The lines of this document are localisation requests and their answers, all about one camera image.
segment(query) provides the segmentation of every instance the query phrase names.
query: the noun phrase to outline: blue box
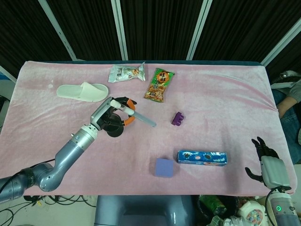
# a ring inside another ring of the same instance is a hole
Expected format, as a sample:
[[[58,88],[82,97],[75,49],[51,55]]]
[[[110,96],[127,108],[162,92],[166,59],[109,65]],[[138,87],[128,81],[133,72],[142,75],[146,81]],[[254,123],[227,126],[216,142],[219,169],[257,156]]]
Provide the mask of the blue box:
[[[223,152],[195,152],[180,150],[178,152],[178,163],[224,166],[228,163],[227,154]]]
[[[174,175],[174,161],[169,159],[156,159],[155,176],[171,178]]]

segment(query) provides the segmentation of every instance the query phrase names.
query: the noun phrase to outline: person's arm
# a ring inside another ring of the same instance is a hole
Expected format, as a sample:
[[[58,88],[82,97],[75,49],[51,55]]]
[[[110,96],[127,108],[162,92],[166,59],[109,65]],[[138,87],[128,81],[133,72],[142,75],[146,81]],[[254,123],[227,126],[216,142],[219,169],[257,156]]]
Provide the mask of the person's arm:
[[[296,103],[298,103],[298,101],[290,96],[287,96],[283,101],[281,101],[277,105],[277,109],[279,111],[279,118],[282,118],[286,113],[286,111],[290,109],[292,106],[294,106]]]
[[[282,118],[286,111],[301,101],[301,82],[296,83],[287,97],[277,105],[279,118]]]

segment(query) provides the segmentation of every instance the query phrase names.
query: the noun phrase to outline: blue jeans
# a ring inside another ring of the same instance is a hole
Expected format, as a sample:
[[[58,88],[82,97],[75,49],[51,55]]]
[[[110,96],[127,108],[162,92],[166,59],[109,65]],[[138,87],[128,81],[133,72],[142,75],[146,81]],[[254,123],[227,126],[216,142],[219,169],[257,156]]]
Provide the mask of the blue jeans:
[[[275,103],[278,105],[286,95],[278,90],[272,89]],[[296,115],[295,108],[290,108],[280,119],[283,132],[287,141],[288,149],[293,164],[301,161],[301,145],[298,143],[298,134],[301,128]]]

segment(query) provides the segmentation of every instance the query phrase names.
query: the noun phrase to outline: pink blanket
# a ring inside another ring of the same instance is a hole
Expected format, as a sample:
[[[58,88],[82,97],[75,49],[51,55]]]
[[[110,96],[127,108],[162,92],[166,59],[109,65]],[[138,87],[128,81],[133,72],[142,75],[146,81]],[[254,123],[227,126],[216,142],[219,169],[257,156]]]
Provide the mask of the pink blanket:
[[[164,103],[144,99],[156,67],[175,72]],[[129,97],[157,127],[135,120],[118,138],[101,131],[51,194],[266,195],[245,167],[260,174],[252,138],[262,137],[285,162],[292,191],[296,174],[263,66],[146,64],[147,81],[108,83],[111,65],[26,62],[0,136],[0,178],[54,158],[101,102],[56,96],[62,84],[102,83],[112,97]],[[182,125],[170,122],[177,111]],[[178,164],[180,149],[226,152],[224,167]],[[174,176],[154,176],[156,158],[174,160]],[[32,187],[26,195],[45,194]]]

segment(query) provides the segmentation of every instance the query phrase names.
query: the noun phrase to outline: white slipper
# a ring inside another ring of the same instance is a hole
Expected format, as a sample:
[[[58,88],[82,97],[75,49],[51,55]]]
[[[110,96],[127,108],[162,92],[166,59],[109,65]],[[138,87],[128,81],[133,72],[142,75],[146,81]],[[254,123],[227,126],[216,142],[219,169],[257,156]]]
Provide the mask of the white slipper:
[[[62,85],[56,90],[58,97],[87,102],[98,102],[108,96],[109,89],[103,84]]]

